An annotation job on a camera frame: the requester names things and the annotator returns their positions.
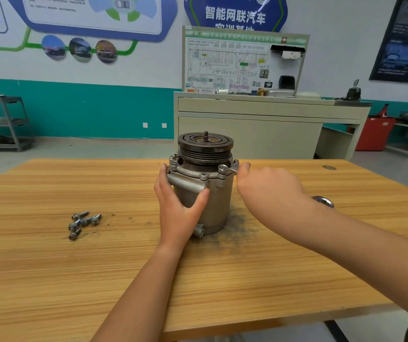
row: left arm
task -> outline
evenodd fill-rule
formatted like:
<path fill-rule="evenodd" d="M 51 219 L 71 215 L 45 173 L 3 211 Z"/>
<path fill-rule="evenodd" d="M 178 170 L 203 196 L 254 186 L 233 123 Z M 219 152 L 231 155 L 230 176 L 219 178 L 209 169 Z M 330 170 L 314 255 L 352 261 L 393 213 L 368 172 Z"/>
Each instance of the left arm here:
<path fill-rule="evenodd" d="M 92 342 L 158 341 L 177 264 L 207 204 L 204 189 L 191 208 L 184 207 L 167 182 L 163 165 L 156 179 L 161 238 L 150 259 L 110 311 Z"/>

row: wooden table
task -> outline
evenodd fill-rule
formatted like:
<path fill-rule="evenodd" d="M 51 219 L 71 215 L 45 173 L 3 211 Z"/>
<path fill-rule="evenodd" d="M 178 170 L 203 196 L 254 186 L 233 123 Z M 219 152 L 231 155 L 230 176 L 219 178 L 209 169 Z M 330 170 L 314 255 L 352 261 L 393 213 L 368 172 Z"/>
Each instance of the wooden table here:
<path fill-rule="evenodd" d="M 309 195 L 408 237 L 405 186 L 344 160 L 252 162 L 286 167 Z M 0 175 L 0 341 L 92 337 L 159 240 L 160 163 L 34 160 Z M 163 341 L 396 309 L 337 264 L 264 228 L 236 190 L 231 205 L 223 231 L 186 246 Z M 101 224 L 69 241 L 70 217 L 84 210 L 102 213 Z"/>

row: gray floor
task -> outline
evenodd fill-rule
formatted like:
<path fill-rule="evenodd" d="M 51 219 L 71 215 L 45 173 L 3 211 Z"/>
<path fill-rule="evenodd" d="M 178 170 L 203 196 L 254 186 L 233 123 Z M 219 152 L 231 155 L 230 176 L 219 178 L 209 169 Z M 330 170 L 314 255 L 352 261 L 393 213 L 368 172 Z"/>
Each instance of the gray floor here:
<path fill-rule="evenodd" d="M 172 140 L 114 140 L 40 138 L 21 153 L 0 150 L 0 174 L 35 158 L 168 158 L 175 152 Z M 352 162 L 408 186 L 408 159 L 394 152 L 356 152 Z M 350 342 L 401 342 L 408 313 L 397 311 L 338 321 Z M 334 342 L 322 323 L 244 333 L 241 341 Z"/>

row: finger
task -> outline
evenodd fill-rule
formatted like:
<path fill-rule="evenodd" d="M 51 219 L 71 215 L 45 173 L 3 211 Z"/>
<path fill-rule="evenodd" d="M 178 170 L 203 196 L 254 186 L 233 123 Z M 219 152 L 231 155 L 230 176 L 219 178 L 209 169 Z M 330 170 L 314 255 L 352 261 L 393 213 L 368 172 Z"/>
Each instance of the finger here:
<path fill-rule="evenodd" d="M 164 201 L 164 197 L 163 197 L 163 194 L 161 193 L 160 179 L 159 178 L 156 178 L 155 185 L 153 186 L 153 189 L 155 190 L 156 197 L 158 198 L 158 201 L 161 204 L 161 202 Z"/>
<path fill-rule="evenodd" d="M 167 170 L 166 170 L 166 165 L 163 164 L 160 169 L 160 174 L 158 176 L 158 181 L 160 185 L 160 190 L 161 194 L 163 195 L 163 198 L 165 201 L 173 199 L 174 197 L 177 197 L 173 191 L 173 188 L 169 184 L 167 180 Z"/>
<path fill-rule="evenodd" d="M 193 206 L 190 207 L 190 211 L 195 215 L 195 217 L 199 218 L 199 216 L 201 216 L 202 211 L 207 204 L 209 193 L 210 190 L 205 188 L 197 195 L 196 201 L 194 202 Z"/>
<path fill-rule="evenodd" d="M 239 170 L 237 171 L 237 181 L 246 177 L 250 172 L 251 163 L 244 162 L 239 166 Z"/>

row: hexagonal blue sign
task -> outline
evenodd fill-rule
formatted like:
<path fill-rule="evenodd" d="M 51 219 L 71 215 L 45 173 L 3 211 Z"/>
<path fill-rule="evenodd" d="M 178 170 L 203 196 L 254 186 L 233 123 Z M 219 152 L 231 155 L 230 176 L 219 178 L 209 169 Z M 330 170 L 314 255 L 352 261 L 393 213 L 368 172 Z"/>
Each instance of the hexagonal blue sign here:
<path fill-rule="evenodd" d="M 288 17 L 286 0 L 184 0 L 194 26 L 279 32 Z"/>
<path fill-rule="evenodd" d="M 33 30 L 115 39 L 162 41 L 176 0 L 8 0 Z"/>

